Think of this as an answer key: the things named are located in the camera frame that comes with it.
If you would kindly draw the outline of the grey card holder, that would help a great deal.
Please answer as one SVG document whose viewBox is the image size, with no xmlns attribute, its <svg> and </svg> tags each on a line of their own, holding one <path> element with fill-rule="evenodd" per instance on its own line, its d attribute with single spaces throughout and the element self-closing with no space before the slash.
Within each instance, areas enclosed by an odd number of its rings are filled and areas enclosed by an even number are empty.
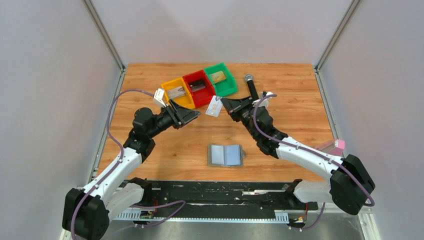
<svg viewBox="0 0 424 240">
<path fill-rule="evenodd" d="M 210 167 L 242 167 L 246 152 L 239 144 L 207 147 L 207 165 Z"/>
</svg>

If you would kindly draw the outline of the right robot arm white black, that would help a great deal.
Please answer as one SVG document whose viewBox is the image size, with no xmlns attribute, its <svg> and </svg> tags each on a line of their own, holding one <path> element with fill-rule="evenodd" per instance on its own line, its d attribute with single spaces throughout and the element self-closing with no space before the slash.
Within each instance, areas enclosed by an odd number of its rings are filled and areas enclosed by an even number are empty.
<svg viewBox="0 0 424 240">
<path fill-rule="evenodd" d="M 257 100 L 223 97 L 221 102 L 231 119 L 243 124 L 262 153 L 295 163 L 323 178 L 316 184 L 300 180 L 285 195 L 286 204 L 298 209 L 308 202 L 333 203 L 350 215 L 357 215 L 363 207 L 374 207 L 371 194 L 376 185 L 361 160 L 353 154 L 342 157 L 323 152 L 278 130 L 263 105 L 274 96 L 265 92 Z"/>
</svg>

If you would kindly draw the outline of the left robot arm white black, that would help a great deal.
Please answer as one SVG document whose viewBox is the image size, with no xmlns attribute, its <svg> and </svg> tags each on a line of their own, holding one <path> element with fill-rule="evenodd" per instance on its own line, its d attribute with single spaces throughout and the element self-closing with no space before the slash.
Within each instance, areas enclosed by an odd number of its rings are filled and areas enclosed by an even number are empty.
<svg viewBox="0 0 424 240">
<path fill-rule="evenodd" d="M 180 129 L 200 114 L 173 100 L 163 105 L 158 114 L 148 107 L 138 109 L 128 138 L 112 163 L 84 187 L 72 188 L 66 194 L 62 228 L 73 237 L 100 240 L 121 212 L 136 203 L 149 206 L 153 201 L 149 182 L 135 177 L 123 189 L 119 190 L 119 186 L 152 153 L 155 136 L 169 128 Z"/>
</svg>

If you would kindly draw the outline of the silver card in yellow bin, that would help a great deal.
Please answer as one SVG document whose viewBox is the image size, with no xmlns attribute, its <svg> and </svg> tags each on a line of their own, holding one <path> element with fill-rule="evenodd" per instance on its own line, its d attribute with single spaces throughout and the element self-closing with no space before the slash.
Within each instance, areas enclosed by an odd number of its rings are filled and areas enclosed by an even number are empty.
<svg viewBox="0 0 424 240">
<path fill-rule="evenodd" d="M 183 86 L 177 86 L 166 91 L 169 99 L 176 99 L 186 94 Z"/>
</svg>

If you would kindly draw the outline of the gold card in green bin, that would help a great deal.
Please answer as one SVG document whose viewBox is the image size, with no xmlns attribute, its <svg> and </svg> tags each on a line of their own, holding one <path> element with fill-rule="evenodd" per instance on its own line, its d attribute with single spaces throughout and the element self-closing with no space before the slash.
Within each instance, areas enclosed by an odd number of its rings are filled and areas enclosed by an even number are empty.
<svg viewBox="0 0 424 240">
<path fill-rule="evenodd" d="M 209 77 L 214 84 L 220 83 L 227 79 L 223 71 L 217 71 L 217 72 L 211 73 Z"/>
</svg>

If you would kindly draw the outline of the black card in red bin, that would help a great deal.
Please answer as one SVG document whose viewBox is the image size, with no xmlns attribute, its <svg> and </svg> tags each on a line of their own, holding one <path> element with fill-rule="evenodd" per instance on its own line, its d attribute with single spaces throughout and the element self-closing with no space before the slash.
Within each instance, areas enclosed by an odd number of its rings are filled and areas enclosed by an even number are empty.
<svg viewBox="0 0 424 240">
<path fill-rule="evenodd" d="M 188 84 L 188 86 L 190 87 L 191 92 L 194 93 L 194 92 L 200 91 L 202 89 L 205 89 L 206 83 L 202 78 L 200 78 L 200 79 L 197 79 L 197 80 L 190 82 Z"/>
</svg>

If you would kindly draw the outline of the pink card stand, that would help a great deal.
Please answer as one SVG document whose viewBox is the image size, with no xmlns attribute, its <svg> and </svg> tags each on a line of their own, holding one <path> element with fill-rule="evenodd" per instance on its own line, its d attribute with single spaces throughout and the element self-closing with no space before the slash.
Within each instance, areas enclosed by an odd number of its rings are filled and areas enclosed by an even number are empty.
<svg viewBox="0 0 424 240">
<path fill-rule="evenodd" d="M 330 155 L 342 156 L 345 147 L 346 143 L 344 140 L 332 139 L 317 145 L 315 149 Z"/>
</svg>

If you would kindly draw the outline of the yellow plastic bin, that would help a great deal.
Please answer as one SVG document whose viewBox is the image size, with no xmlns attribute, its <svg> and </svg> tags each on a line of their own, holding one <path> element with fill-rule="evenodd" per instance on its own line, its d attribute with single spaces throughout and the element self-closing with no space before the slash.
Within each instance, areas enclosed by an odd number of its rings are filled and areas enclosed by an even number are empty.
<svg viewBox="0 0 424 240">
<path fill-rule="evenodd" d="M 164 89 L 165 98 L 168 102 L 173 100 L 178 105 L 187 109 L 195 108 L 192 95 L 182 77 L 162 83 L 161 88 Z"/>
</svg>

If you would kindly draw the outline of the green plastic bin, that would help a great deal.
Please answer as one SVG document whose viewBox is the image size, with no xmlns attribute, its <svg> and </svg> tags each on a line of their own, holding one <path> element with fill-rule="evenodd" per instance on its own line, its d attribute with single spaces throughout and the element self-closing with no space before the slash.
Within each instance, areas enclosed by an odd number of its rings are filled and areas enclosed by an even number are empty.
<svg viewBox="0 0 424 240">
<path fill-rule="evenodd" d="M 212 83 L 217 96 L 227 97 L 238 91 L 234 76 L 223 62 L 206 67 L 203 70 Z"/>
</svg>

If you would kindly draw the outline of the red plastic bin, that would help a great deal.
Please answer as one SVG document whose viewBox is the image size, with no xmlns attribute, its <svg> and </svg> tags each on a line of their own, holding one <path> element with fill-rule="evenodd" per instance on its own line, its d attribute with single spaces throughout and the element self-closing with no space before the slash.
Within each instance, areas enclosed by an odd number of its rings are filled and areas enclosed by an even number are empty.
<svg viewBox="0 0 424 240">
<path fill-rule="evenodd" d="M 196 108 L 210 104 L 216 92 L 204 70 L 186 74 L 182 78 L 187 85 Z"/>
</svg>

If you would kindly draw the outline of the black handheld microphone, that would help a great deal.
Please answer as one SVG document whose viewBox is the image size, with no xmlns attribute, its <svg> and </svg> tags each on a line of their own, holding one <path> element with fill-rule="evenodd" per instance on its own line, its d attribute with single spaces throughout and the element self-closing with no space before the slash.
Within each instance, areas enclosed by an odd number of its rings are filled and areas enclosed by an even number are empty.
<svg viewBox="0 0 424 240">
<path fill-rule="evenodd" d="M 248 73 L 244 76 L 244 81 L 247 85 L 247 88 L 248 88 L 248 91 L 249 91 L 251 98 L 254 101 L 258 100 L 259 95 L 258 95 L 256 86 L 255 86 L 255 83 L 254 83 L 254 76 L 252 74 Z"/>
</svg>

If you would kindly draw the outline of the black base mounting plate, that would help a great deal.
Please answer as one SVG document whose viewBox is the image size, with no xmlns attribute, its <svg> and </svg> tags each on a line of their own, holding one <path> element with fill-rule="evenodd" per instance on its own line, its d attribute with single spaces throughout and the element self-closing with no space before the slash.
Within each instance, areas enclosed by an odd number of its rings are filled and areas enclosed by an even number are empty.
<svg viewBox="0 0 424 240">
<path fill-rule="evenodd" d="M 151 180 L 144 206 L 129 207 L 116 220 L 159 222 L 290 223 L 319 209 L 295 199 L 289 182 Z"/>
</svg>

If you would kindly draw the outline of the right aluminium frame post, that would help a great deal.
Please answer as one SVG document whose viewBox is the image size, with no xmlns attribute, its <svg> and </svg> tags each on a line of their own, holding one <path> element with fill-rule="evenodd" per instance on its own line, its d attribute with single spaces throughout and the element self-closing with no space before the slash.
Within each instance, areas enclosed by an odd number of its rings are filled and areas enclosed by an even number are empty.
<svg viewBox="0 0 424 240">
<path fill-rule="evenodd" d="M 331 56 L 331 53 L 333 52 L 335 46 L 337 45 L 339 39 L 343 35 L 346 27 L 349 25 L 351 19 L 355 15 L 355 12 L 357 11 L 357 8 L 360 6 L 361 3 L 362 3 L 362 0 L 350 1 L 350 4 L 347 10 L 345 11 L 343 17 L 341 18 L 338 26 L 336 27 L 332 37 L 330 38 L 317 64 L 314 65 L 314 75 L 315 75 L 315 79 L 319 88 L 319 92 L 320 92 L 325 113 L 328 119 L 330 130 L 331 130 L 332 136 L 336 139 L 340 137 L 339 129 L 338 129 L 339 127 L 335 120 L 334 111 L 332 109 L 332 104 L 328 95 L 325 79 L 323 76 L 323 70 L 329 57 Z"/>
</svg>

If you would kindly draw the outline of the aluminium frame post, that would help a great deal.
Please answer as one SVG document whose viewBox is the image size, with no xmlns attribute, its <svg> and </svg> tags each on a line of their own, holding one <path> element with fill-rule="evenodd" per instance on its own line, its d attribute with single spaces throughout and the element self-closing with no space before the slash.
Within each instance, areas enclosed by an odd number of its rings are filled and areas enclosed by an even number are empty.
<svg viewBox="0 0 424 240">
<path fill-rule="evenodd" d="M 328 119 L 330 130 L 331 130 L 332 136 L 336 139 L 340 137 L 339 129 L 338 129 L 339 127 L 335 120 L 334 111 L 332 109 L 332 104 L 328 95 L 325 79 L 323 76 L 323 70 L 329 57 L 331 56 L 331 53 L 333 52 L 335 46 L 337 45 L 339 39 L 343 35 L 346 27 L 349 25 L 351 19 L 355 15 L 355 12 L 357 11 L 357 8 L 360 6 L 361 3 L 362 3 L 362 0 L 350 1 L 350 4 L 347 10 L 345 11 L 343 17 L 341 18 L 338 26 L 336 27 L 332 37 L 330 38 L 317 64 L 314 65 L 314 75 L 315 75 L 315 79 L 319 88 L 319 92 L 320 92 L 325 113 Z"/>
<path fill-rule="evenodd" d="M 111 103 L 113 102 L 113 99 L 115 95 L 117 94 L 118 90 L 120 89 L 122 85 L 122 76 L 126 70 L 126 65 L 124 64 L 120 54 L 118 53 L 118 50 L 113 43 L 112 38 L 110 37 L 110 34 L 108 33 L 108 30 L 106 26 L 104 25 L 100 14 L 98 13 L 95 4 L 92 0 L 82 0 L 82 3 L 84 4 L 86 11 L 88 15 L 90 16 L 94 26 L 96 27 L 99 35 L 101 36 L 103 43 L 105 47 L 107 48 L 111 58 L 113 59 L 116 69 L 117 69 L 117 80 L 114 83 L 114 89 L 109 101 L 109 105 L 107 107 L 106 113 L 109 112 L 109 109 L 111 107 Z"/>
</svg>

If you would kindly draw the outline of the left aluminium frame post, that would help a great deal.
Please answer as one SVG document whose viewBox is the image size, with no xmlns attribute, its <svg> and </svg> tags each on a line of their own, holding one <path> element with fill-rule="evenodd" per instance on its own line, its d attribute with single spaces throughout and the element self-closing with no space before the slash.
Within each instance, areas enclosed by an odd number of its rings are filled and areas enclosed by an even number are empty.
<svg viewBox="0 0 424 240">
<path fill-rule="evenodd" d="M 107 48 L 111 58 L 113 59 L 116 69 L 117 69 L 117 80 L 114 83 L 114 89 L 109 101 L 109 105 L 107 107 L 106 113 L 109 112 L 109 109 L 111 107 L 111 103 L 113 102 L 113 99 L 115 95 L 117 94 L 118 90 L 120 89 L 122 85 L 122 76 L 126 70 L 126 65 L 124 64 L 120 54 L 118 53 L 118 50 L 113 43 L 112 38 L 110 37 L 110 34 L 108 33 L 108 30 L 106 26 L 104 25 L 100 14 L 98 13 L 95 4 L 92 0 L 82 0 L 82 3 L 84 4 L 86 11 L 88 15 L 90 16 L 94 26 L 96 27 L 99 35 L 101 36 L 103 43 L 105 47 Z"/>
</svg>

